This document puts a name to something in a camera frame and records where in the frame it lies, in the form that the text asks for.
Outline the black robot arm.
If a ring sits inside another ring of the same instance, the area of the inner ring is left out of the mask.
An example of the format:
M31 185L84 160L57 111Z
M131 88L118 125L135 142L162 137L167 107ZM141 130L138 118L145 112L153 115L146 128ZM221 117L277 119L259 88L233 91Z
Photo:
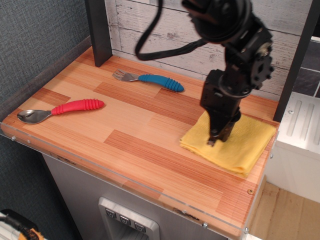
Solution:
M184 0L197 33L225 49L225 70L211 70L200 105L209 115L207 144L225 142L241 118L240 102L271 79L272 34L249 0Z

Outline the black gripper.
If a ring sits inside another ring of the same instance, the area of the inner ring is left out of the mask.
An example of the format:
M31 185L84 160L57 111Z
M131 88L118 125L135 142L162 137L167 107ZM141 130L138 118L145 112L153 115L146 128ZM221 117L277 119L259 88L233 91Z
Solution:
M207 144L227 141L240 119L240 101L250 93L249 76L244 71L211 70L207 76L200 105L209 115L210 130Z

